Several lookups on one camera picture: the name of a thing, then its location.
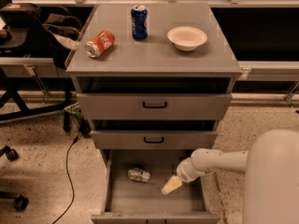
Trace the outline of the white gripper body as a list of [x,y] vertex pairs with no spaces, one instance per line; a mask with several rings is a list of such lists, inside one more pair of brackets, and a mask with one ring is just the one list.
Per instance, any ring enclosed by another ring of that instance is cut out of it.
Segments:
[[187,158],[178,165],[177,175],[184,183],[190,183],[197,179],[200,173],[193,167],[192,159]]

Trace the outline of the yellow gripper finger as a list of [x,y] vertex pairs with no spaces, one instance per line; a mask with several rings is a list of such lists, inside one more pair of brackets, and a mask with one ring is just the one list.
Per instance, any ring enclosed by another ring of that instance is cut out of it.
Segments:
[[165,183],[162,188],[162,193],[164,195],[169,194],[170,192],[180,188],[182,186],[182,181],[178,175],[172,175],[170,179]]

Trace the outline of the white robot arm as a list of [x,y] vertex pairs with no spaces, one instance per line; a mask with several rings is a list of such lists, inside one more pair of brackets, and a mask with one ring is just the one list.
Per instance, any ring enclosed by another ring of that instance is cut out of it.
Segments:
[[219,170],[245,174],[242,224],[299,224],[299,132],[268,131],[248,151],[198,148],[162,193]]

